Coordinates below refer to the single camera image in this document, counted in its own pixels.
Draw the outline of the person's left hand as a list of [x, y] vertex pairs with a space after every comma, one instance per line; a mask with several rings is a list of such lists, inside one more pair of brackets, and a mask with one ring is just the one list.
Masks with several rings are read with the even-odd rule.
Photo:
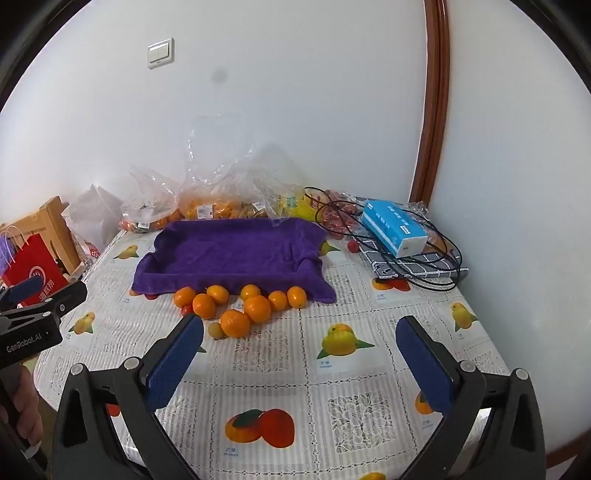
[[19, 385], [11, 401], [18, 411], [15, 430], [31, 446], [37, 446], [43, 438], [43, 423], [39, 412], [39, 395], [26, 366], [20, 366]]

